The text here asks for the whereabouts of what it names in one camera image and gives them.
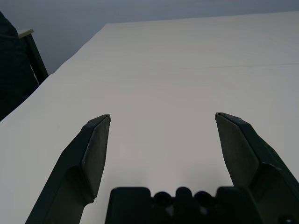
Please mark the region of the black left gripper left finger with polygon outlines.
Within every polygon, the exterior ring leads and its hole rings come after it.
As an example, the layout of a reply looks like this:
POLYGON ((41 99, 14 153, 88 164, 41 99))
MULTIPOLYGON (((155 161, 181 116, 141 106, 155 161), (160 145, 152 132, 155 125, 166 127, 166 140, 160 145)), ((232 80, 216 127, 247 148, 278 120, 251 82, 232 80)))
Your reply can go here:
POLYGON ((78 224, 98 195, 111 118, 88 121, 61 153, 26 223, 78 224))

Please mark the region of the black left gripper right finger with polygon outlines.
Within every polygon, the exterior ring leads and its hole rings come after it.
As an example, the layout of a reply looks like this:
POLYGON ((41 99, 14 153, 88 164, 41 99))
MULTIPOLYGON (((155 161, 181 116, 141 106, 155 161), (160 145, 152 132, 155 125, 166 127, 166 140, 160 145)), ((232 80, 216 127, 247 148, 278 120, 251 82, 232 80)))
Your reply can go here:
POLYGON ((223 158, 234 186, 247 190, 264 224, 299 222, 299 183, 251 124, 215 115, 223 158))

